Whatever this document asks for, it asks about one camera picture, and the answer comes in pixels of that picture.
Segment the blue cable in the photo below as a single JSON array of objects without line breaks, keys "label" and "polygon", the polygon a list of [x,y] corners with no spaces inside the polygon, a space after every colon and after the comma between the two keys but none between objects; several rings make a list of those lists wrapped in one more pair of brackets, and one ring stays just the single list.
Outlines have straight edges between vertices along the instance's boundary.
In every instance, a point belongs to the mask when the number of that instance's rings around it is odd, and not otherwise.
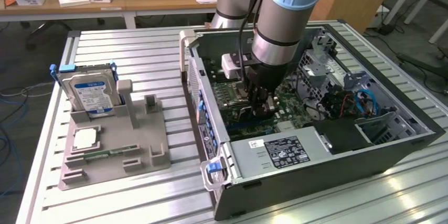
[{"label": "blue cable", "polygon": [[[5,103],[10,103],[10,104],[21,104],[24,109],[22,109],[22,112],[21,112],[21,115],[13,120],[10,121],[9,123],[4,124],[2,125],[2,128],[6,128],[6,127],[10,127],[14,123],[17,123],[25,116],[26,112],[28,112],[28,106],[24,102],[10,102],[10,101],[6,101],[6,100],[2,100],[0,98],[0,101],[5,102]],[[13,185],[2,192],[2,194],[0,194],[0,199],[8,194],[8,192],[18,185],[21,179],[22,179],[22,167],[21,167],[21,162],[20,162],[20,157],[18,157],[18,152],[17,152],[17,148],[14,146],[14,144],[12,143],[12,141],[5,138],[5,137],[0,137],[0,140],[5,143],[5,145],[1,147],[1,150],[6,147],[6,145],[9,144],[10,146],[10,150],[12,150],[12,154],[14,155],[16,157],[16,161],[17,161],[17,169],[18,169],[18,177],[16,179],[16,182],[13,183]]]},{"label": "blue cable", "polygon": [[8,192],[17,186],[17,184],[20,183],[21,181],[21,178],[22,178],[22,168],[21,168],[21,163],[20,163],[20,157],[18,157],[18,153],[17,153],[17,149],[16,149],[16,146],[14,144],[9,141],[9,139],[4,138],[4,137],[0,137],[0,139],[2,141],[5,141],[5,143],[9,143],[10,145],[10,149],[12,149],[12,153],[16,157],[16,161],[17,161],[17,169],[18,169],[18,178],[16,179],[16,182],[13,183],[12,186],[9,186],[9,188],[2,192],[2,194],[0,194],[0,199],[1,197],[4,197]]},{"label": "blue cable", "polygon": [[374,109],[374,114],[378,115],[380,114],[380,108],[378,108],[378,104],[376,102],[376,98],[374,98],[374,95],[372,93],[370,90],[366,90],[366,89],[360,89],[354,92],[354,102],[356,102],[356,107],[358,108],[358,110],[364,113],[364,109],[362,109],[362,106],[360,105],[358,103],[358,97],[357,97],[357,93],[365,93],[370,96],[372,98],[372,103],[373,103],[373,109]]},{"label": "blue cable", "polygon": [[9,122],[9,123],[6,123],[6,124],[2,125],[4,128],[8,128],[8,127],[10,127],[14,123],[17,123],[24,118],[24,116],[25,116],[25,114],[28,112],[28,106],[22,102],[10,102],[10,101],[6,101],[6,100],[2,100],[1,98],[0,98],[0,101],[2,101],[5,103],[10,103],[10,104],[22,104],[22,108],[24,108],[22,112],[21,112],[21,115],[12,122]]}]

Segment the chair leg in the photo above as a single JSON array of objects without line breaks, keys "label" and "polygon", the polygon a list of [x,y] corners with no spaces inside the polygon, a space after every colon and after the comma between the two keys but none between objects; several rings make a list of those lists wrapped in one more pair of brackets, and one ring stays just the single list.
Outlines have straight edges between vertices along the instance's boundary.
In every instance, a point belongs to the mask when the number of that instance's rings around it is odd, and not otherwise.
[{"label": "chair leg", "polygon": [[102,26],[104,23],[105,23],[105,21],[104,21],[104,19],[97,18],[97,19],[96,19],[96,23],[97,23],[100,26]]},{"label": "chair leg", "polygon": [[30,26],[30,24],[29,24],[29,22],[26,22],[26,21],[20,21],[20,26],[21,26],[24,29],[28,29],[29,26]]},{"label": "chair leg", "polygon": [[41,26],[38,26],[38,28],[36,30],[32,31],[32,33],[26,36],[26,39],[25,39],[25,48],[28,50],[34,50],[36,49],[36,45],[32,44],[29,41],[37,37],[40,34],[42,34],[44,31],[46,31],[46,29],[54,25],[56,22],[54,21],[46,21],[45,23],[42,23]]}]

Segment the wooden desk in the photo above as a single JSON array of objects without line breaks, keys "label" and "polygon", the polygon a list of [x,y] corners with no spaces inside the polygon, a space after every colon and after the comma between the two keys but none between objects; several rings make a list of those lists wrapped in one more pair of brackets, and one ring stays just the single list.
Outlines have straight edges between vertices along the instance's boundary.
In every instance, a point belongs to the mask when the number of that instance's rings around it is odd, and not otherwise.
[{"label": "wooden desk", "polygon": [[16,3],[0,8],[0,22],[122,17],[128,29],[134,29],[134,16],[212,13],[216,4],[198,4],[194,0],[112,0],[60,7],[58,0],[45,0],[42,6],[18,6]]},{"label": "wooden desk", "polygon": [[[310,20],[344,19],[362,32],[382,0],[320,0]],[[50,20],[97,17],[124,17],[126,28],[134,28],[134,16],[214,12],[214,4],[194,0],[113,0],[109,4],[58,7],[57,0],[45,0],[42,6],[6,6],[0,8],[1,21]]]}]

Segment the floor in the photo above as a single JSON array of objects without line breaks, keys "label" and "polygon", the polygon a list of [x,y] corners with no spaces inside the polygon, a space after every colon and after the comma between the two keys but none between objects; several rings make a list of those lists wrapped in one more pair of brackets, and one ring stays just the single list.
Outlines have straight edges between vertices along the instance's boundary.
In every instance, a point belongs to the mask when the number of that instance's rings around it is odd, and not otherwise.
[{"label": "floor", "polygon": [[[414,0],[406,1],[401,12],[413,1]],[[392,7],[394,2],[396,0],[385,0],[384,4]],[[412,24],[404,25],[401,20],[397,22],[405,33],[400,34],[393,32],[381,38],[396,52],[408,54],[433,65],[440,65],[446,59],[437,59],[437,56],[441,55],[441,53],[437,50],[437,47],[428,43],[428,39],[446,17],[446,9],[442,9],[433,3],[426,3]],[[166,16],[165,18],[162,18],[162,16],[141,18],[140,24],[141,27],[165,27],[198,25],[205,21],[206,16],[204,14],[173,15]],[[66,32],[60,27],[52,27],[45,34],[34,40],[37,45],[36,50],[26,51],[22,47],[22,38],[40,24],[41,22],[30,22],[30,28],[22,29],[18,22],[13,22],[2,31],[0,31],[0,89],[9,87],[28,87],[37,83],[50,81],[48,67],[52,63],[60,62]],[[96,19],[68,20],[66,24],[73,30],[125,28],[124,20],[121,18],[106,18],[104,25],[98,25]],[[372,30],[368,30],[366,33],[376,35],[376,32]],[[384,42],[373,37],[368,38],[368,40],[381,52],[390,57],[390,59],[396,60],[394,54],[389,51]],[[448,47],[448,33],[440,38],[438,46]],[[422,74],[412,65],[409,66],[405,64],[401,67],[420,82],[422,82]],[[445,86],[444,81],[437,76],[428,75],[428,85],[433,89],[442,90]],[[50,86],[44,86],[36,88],[30,94],[46,93],[48,91],[50,91]],[[434,96],[444,102],[444,104],[448,104],[448,97],[440,94],[434,94]],[[17,97],[10,101],[20,102],[22,98],[24,97]],[[13,193],[4,197],[0,196],[0,224],[13,223],[17,216],[21,191],[24,190],[26,176],[32,165],[48,102],[49,96],[29,98],[26,102],[29,109],[25,117],[12,127],[6,128],[9,138],[17,147],[24,174],[17,186],[13,188]],[[10,113],[16,106],[16,104],[0,103],[0,119]],[[4,159],[4,156],[5,151],[1,151],[0,161]],[[13,159],[13,155],[10,155],[6,163],[0,167],[0,194],[14,183],[18,176],[17,171],[17,163]]]}]

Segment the slotted metal table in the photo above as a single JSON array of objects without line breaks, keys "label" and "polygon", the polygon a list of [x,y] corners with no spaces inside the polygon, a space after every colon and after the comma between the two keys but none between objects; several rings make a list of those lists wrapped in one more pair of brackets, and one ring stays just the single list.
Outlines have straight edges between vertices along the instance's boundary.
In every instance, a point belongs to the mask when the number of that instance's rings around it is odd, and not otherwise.
[{"label": "slotted metal table", "polygon": [[[329,24],[444,129],[448,108],[338,21]],[[114,60],[132,99],[162,99],[172,167],[66,191],[57,189],[70,104],[53,87],[17,223],[214,223],[178,74],[178,32],[200,26],[84,31],[66,39],[61,64]],[[360,68],[342,48],[337,57]],[[220,223],[408,223],[448,220],[446,134],[385,173]]]}]

